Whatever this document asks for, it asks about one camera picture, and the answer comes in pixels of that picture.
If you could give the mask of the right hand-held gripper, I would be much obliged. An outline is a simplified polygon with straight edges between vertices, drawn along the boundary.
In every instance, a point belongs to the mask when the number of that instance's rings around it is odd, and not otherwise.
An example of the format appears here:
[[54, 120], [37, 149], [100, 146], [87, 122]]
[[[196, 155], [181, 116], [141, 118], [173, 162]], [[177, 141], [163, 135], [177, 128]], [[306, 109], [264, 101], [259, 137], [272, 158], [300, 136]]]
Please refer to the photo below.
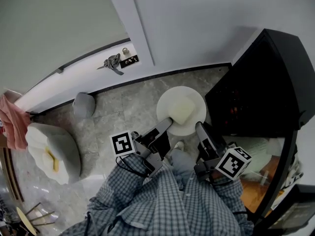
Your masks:
[[245, 150], [227, 144], [211, 125], [199, 121], [195, 130], [199, 138], [199, 157], [194, 171], [199, 181], [212, 179], [213, 173], [235, 180], [251, 163], [252, 157]]

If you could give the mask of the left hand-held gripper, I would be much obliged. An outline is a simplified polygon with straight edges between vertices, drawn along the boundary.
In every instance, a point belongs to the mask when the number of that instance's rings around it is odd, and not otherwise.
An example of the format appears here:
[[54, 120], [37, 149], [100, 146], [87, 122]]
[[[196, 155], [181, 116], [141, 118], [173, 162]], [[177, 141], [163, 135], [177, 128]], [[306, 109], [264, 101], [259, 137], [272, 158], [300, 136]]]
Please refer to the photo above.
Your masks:
[[[123, 169], [140, 177], [152, 178], [163, 166], [163, 160], [170, 151], [167, 130], [172, 124], [173, 119], [167, 117], [144, 135], [127, 130], [109, 136], [115, 158], [120, 159], [125, 165]], [[131, 154], [142, 159], [146, 174], [136, 171], [124, 161], [124, 158]]]

